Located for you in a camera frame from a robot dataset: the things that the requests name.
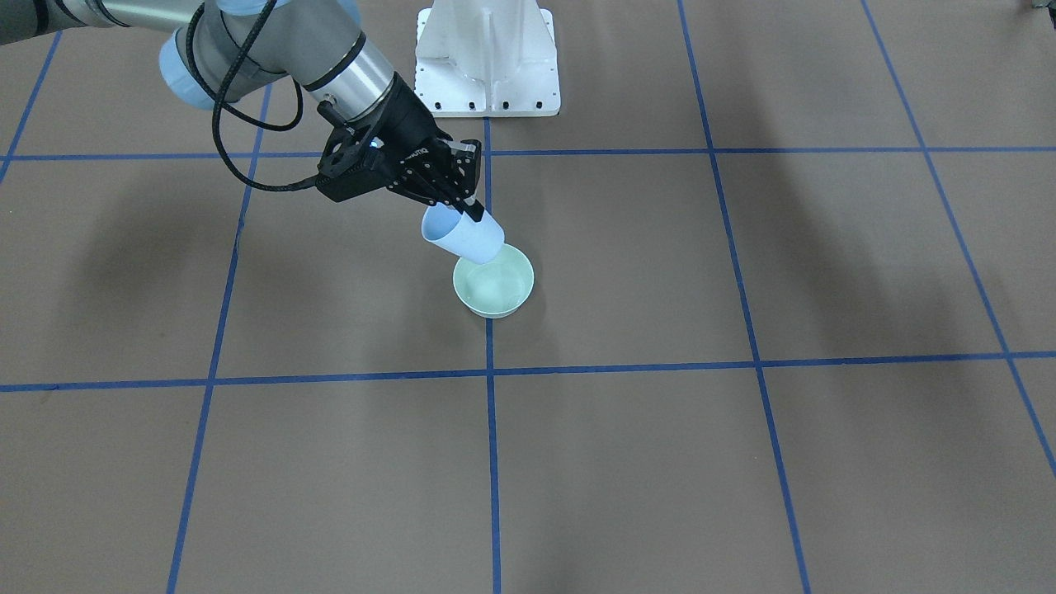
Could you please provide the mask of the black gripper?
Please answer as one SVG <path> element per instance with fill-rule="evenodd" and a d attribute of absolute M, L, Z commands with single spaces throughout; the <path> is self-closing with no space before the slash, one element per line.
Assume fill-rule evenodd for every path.
<path fill-rule="evenodd" d="M 441 205 L 480 223 L 480 140 L 454 140 L 401 78 L 393 76 L 379 105 L 376 140 L 394 166 L 392 191 L 426 206 Z"/>

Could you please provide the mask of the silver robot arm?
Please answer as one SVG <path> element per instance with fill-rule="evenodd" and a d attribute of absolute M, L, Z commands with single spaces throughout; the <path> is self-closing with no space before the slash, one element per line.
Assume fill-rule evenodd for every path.
<path fill-rule="evenodd" d="M 4 1 L 2 43 L 77 27 L 166 31 L 163 80 L 210 111 L 220 157 L 224 114 L 286 132 L 305 99 L 328 120 L 312 177 L 259 191 L 316 188 L 335 202 L 391 191 L 482 221 L 478 140 L 452 140 L 362 29 L 351 1 Z"/>

